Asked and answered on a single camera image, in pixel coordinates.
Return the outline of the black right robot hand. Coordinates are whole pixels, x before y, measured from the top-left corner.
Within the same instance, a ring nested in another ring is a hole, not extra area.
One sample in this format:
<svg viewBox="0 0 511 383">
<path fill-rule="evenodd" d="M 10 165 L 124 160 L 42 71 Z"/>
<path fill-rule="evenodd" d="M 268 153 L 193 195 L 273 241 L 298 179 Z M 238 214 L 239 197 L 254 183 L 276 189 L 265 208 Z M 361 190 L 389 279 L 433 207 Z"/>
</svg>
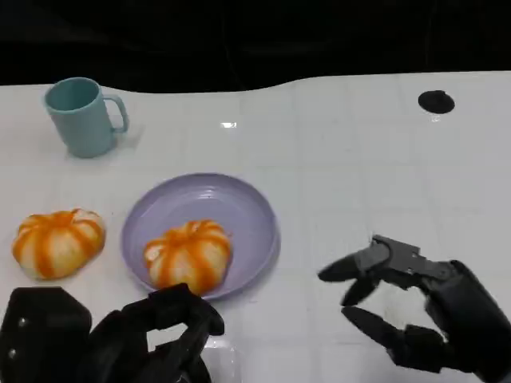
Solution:
<svg viewBox="0 0 511 383">
<path fill-rule="evenodd" d="M 341 301 L 342 313 L 384 347 L 395 365 L 431 373 L 453 369 L 483 382 L 510 380 L 510 321 L 464 263 L 431 261 L 416 246 L 374 235 L 368 247 L 324 267 L 318 277 L 324 282 L 353 281 Z M 380 282 L 403 290 L 418 288 L 438 329 L 399 329 L 359 308 Z"/>
</svg>

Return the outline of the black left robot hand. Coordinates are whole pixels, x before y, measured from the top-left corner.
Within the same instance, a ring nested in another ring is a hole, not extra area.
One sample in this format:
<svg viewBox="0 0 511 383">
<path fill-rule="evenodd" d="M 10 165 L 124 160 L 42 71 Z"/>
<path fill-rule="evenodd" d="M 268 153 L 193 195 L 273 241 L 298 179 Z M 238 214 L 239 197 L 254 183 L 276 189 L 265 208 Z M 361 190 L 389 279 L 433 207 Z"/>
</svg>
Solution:
<svg viewBox="0 0 511 383">
<path fill-rule="evenodd" d="M 185 324 L 174 341 L 149 350 L 147 333 Z M 200 356 L 224 320 L 184 283 L 110 312 L 91 332 L 78 382 L 210 382 Z"/>
</svg>

